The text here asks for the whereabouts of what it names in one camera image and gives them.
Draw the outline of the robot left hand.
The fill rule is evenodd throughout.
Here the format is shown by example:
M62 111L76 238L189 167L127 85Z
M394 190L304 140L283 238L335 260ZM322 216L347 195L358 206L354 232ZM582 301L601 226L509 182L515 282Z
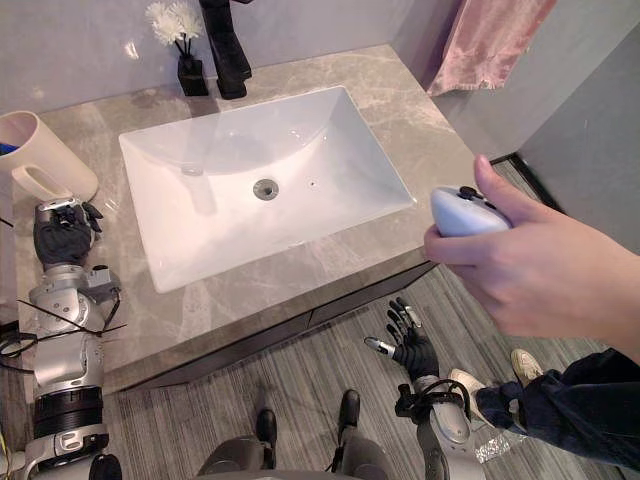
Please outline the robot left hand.
M44 201L34 209L36 255L48 270L59 264L84 266L95 236L102 229L102 213L74 197Z

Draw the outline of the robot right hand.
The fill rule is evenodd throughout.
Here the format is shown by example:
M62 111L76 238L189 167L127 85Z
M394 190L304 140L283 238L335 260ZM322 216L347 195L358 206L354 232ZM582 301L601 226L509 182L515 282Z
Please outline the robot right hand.
M389 301L387 317L391 322L386 328L392 334L395 344L373 336L365 337L364 343L403 366L412 382L422 377L438 377L440 369L435 348L415 309L404 298L397 297Z

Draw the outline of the person's hand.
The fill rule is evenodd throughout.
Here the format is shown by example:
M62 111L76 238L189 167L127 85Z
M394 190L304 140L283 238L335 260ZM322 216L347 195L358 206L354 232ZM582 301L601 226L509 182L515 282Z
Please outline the person's hand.
M446 265L505 334L590 338L639 359L639 257L604 233L529 198L474 160L481 192L510 230L424 236L428 259Z

